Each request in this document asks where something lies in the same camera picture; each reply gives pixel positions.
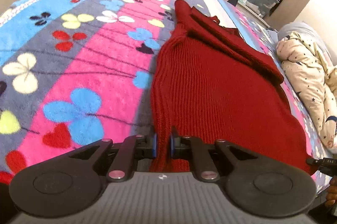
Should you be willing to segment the right hand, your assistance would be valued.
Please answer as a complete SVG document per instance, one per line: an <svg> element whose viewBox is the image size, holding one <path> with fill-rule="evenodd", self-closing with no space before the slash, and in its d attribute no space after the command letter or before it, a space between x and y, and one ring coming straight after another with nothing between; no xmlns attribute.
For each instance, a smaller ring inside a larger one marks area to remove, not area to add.
<svg viewBox="0 0 337 224"><path fill-rule="evenodd" d="M336 204L336 200L337 200L337 178L336 176L334 176L330 180L330 186L327 189L325 206L326 207L333 206L334 204Z"/></svg>

